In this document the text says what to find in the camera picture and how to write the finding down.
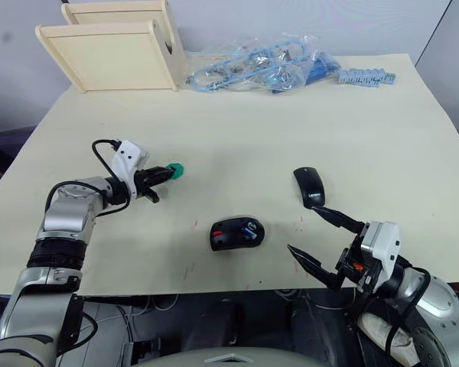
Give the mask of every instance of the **computer mouse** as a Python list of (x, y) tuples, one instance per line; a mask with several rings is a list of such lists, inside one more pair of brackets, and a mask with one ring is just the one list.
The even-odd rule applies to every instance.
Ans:
[(210, 244), (213, 251), (256, 247), (262, 243), (264, 236), (263, 225), (257, 219), (232, 218), (213, 224)]
[(311, 167), (301, 167), (294, 171), (294, 176), (301, 189), (304, 207), (323, 206), (324, 188), (318, 172)]

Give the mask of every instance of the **plastic bag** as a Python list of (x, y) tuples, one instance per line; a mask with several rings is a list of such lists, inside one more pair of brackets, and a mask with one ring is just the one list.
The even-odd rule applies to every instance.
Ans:
[(284, 35), (266, 42), (255, 38), (238, 47), (235, 44), (193, 54), (187, 85), (199, 92), (294, 89), (305, 85), (320, 53), (317, 38), (310, 36)]
[[(318, 80), (322, 80), (329, 75), (338, 73), (340, 71), (340, 64), (326, 52), (317, 52), (314, 60), (313, 67), (309, 71), (306, 78), (305, 85), (311, 84)], [(272, 90), (272, 93), (284, 92), (283, 90)]]

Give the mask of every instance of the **white wall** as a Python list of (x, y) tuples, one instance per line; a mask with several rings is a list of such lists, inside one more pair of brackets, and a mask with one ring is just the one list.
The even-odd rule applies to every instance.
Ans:
[(63, 24), (55, 0), (0, 0), (0, 131), (37, 125), (70, 85), (34, 34)]
[(417, 65), (459, 130), (459, 0), (453, 0)]
[[(415, 62), (448, 0), (171, 0), (184, 46), (282, 32), (335, 55), (408, 53)], [(64, 24), (59, 0), (0, 0), (0, 131), (36, 125), (69, 85), (34, 36)]]

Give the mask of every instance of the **tabletop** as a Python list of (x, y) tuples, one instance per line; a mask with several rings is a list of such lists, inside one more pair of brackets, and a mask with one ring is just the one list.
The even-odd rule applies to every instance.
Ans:
[[(396, 83), (330, 79), (278, 95), (69, 88), (0, 181), (0, 294), (27, 263), (49, 189), (108, 177), (90, 150), (98, 138), (131, 140), (149, 151), (147, 167), (180, 162), (185, 172), (155, 188), (159, 203), (97, 219), (80, 294), (323, 287), (286, 245), (333, 270), (353, 235), (303, 207), (292, 174), (303, 166), (319, 172), (326, 206), (397, 222), (404, 257), (459, 281), (459, 135), (407, 55), (338, 60), (384, 68)], [(211, 225), (241, 215), (264, 225), (264, 242), (212, 252)]]

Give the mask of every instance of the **black wire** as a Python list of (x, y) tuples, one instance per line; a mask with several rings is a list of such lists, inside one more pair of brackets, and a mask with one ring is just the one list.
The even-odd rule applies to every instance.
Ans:
[(66, 352), (69, 352), (70, 350), (74, 350), (76, 348), (80, 348), (85, 343), (88, 343), (93, 338), (93, 336), (96, 334), (97, 330), (99, 329), (99, 325), (97, 325), (97, 322), (93, 319), (93, 317), (91, 317), (86, 312), (82, 312), (82, 316), (85, 317), (89, 321), (89, 323), (92, 324), (92, 327), (93, 327), (92, 332), (85, 339), (82, 339), (80, 342), (78, 342), (76, 344), (73, 344), (72, 346), (69, 346), (69, 347), (67, 347), (65, 349), (62, 349), (61, 352), (58, 354), (58, 356), (66, 353)]
[(99, 151), (97, 151), (97, 145), (98, 144), (111, 144), (112, 146), (115, 146), (117, 143), (118, 143), (117, 141), (109, 140), (109, 139), (99, 139), (99, 140), (95, 140), (92, 143), (93, 153), (95, 154), (97, 159), (100, 161), (102, 166), (104, 166), (104, 168), (107, 169), (107, 171), (114, 178), (114, 180), (116, 180), (116, 182), (119, 185), (119, 187), (121, 187), (122, 190), (124, 190), (124, 194), (125, 194), (125, 204), (124, 204), (124, 206), (122, 206), (122, 207), (120, 207), (118, 209), (110, 210), (109, 212), (100, 213), (98, 216), (107, 216), (109, 214), (118, 213), (121, 210), (124, 210), (125, 208), (127, 208), (129, 206), (129, 204), (131, 203), (131, 194), (130, 194), (129, 190), (127, 189), (126, 185), (119, 179), (119, 177), (117, 177), (117, 175), (114, 173), (114, 171), (111, 169), (111, 167), (109, 167), (109, 165), (106, 163), (106, 161), (104, 160), (102, 155), (100, 155)]
[(121, 306), (116, 306), (119, 312), (122, 315), (122, 318), (124, 319), (125, 325), (128, 328), (128, 341), (132, 343), (134, 341), (134, 338), (132, 337), (132, 329), (131, 329), (131, 324), (129, 323), (128, 317), (125, 314), (124, 309)]
[[(412, 311), (415, 309), (416, 304), (421, 300), (423, 295), (425, 294), (425, 291), (427, 290), (429, 284), (430, 284), (430, 273), (426, 271), (425, 269), (422, 268), (413, 268), (416, 271), (419, 271), (423, 273), (424, 275), (424, 281), (418, 291), (416, 292), (416, 295), (412, 298), (408, 306), (405, 308), (405, 310), (401, 313), (400, 318), (403, 320), (408, 319), (409, 315), (412, 313)], [(399, 329), (399, 322), (397, 322), (393, 327), (391, 327), (391, 330), (389, 331), (388, 337), (386, 339), (386, 357), (388, 359), (388, 363), (390, 366), (393, 366), (392, 360), (391, 360), (391, 344), (392, 344), (392, 339), (396, 335), (396, 332)]]
[(46, 199), (46, 206), (44, 207), (44, 211), (47, 212), (47, 210), (49, 209), (49, 207), (51, 206), (51, 200), (53, 199), (53, 195), (54, 193), (56, 193), (56, 191), (64, 186), (64, 185), (77, 185), (77, 186), (81, 186), (81, 187), (86, 187), (87, 189), (91, 189), (93, 191), (95, 191), (96, 193), (99, 193), (100, 195), (102, 195), (102, 197), (104, 196), (105, 192), (100, 190), (98, 187), (95, 187), (93, 185), (90, 185), (89, 183), (84, 183), (84, 182), (80, 182), (80, 181), (63, 181), (63, 182), (60, 182), (60, 183), (57, 183), (56, 185), (53, 186), (53, 188), (51, 189), (51, 191), (49, 192), (49, 194), (47, 195), (47, 199)]

